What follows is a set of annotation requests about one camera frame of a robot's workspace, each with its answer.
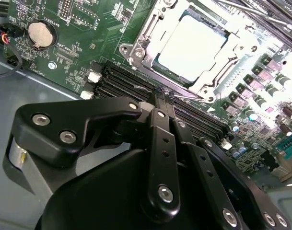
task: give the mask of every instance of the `cpu socket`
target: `cpu socket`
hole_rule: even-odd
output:
[[[134,44],[120,53],[133,69],[186,96],[216,101],[215,89],[244,55],[254,55],[257,39],[210,0],[158,0]]]

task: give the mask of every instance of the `black cable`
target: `black cable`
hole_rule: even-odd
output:
[[[7,17],[8,10],[6,9],[0,9],[0,17]]]
[[[13,54],[15,54],[15,56],[18,59],[18,64],[17,64],[17,66],[15,68],[11,69],[10,71],[8,71],[6,73],[0,73],[0,78],[5,78],[5,77],[8,77],[8,76],[14,74],[18,70],[20,70],[20,68],[22,67],[22,64],[23,64],[22,57],[21,57],[19,51],[16,49],[16,47],[14,47],[10,43],[4,44],[4,45],[7,46],[13,52]]]
[[[0,9],[8,9],[9,3],[0,1]]]

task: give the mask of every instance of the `motherboard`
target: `motherboard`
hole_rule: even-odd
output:
[[[292,18],[290,2],[276,4]],[[10,40],[26,69],[83,99],[146,101],[161,87],[194,137],[214,139],[242,171],[292,177],[287,28],[214,0],[11,0],[9,21],[25,30]]]

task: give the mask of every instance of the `wire connector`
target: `wire connector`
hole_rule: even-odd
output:
[[[18,38],[24,36],[25,29],[11,23],[0,24],[0,32],[4,32],[8,37]]]

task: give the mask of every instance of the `electrolytic capacitor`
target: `electrolytic capacitor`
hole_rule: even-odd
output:
[[[278,82],[284,87],[284,88],[292,88],[292,80],[288,77],[281,77],[278,79]]]
[[[263,98],[258,99],[256,103],[258,104],[258,106],[260,106],[262,110],[267,110],[269,108],[269,103]]]
[[[234,158],[239,158],[239,156],[241,155],[236,148],[231,149],[231,154]]]
[[[285,113],[285,115],[292,119],[292,110],[289,107],[284,107],[282,111]]]
[[[254,149],[254,150],[257,150],[259,148],[259,144],[258,143],[253,143],[251,145],[251,147]]]
[[[256,121],[258,119],[258,115],[251,109],[247,110],[245,114],[251,121]]]
[[[245,147],[243,142],[237,143],[236,147],[240,153],[245,153],[247,151],[247,148]]]
[[[292,131],[285,125],[285,124],[282,124],[280,125],[280,130],[287,136],[291,136],[292,135]]]
[[[275,99],[280,99],[282,97],[282,92],[275,87],[271,87],[267,92]]]
[[[233,121],[230,124],[231,129],[233,132],[238,132],[240,130],[240,127],[238,126],[237,122]]]

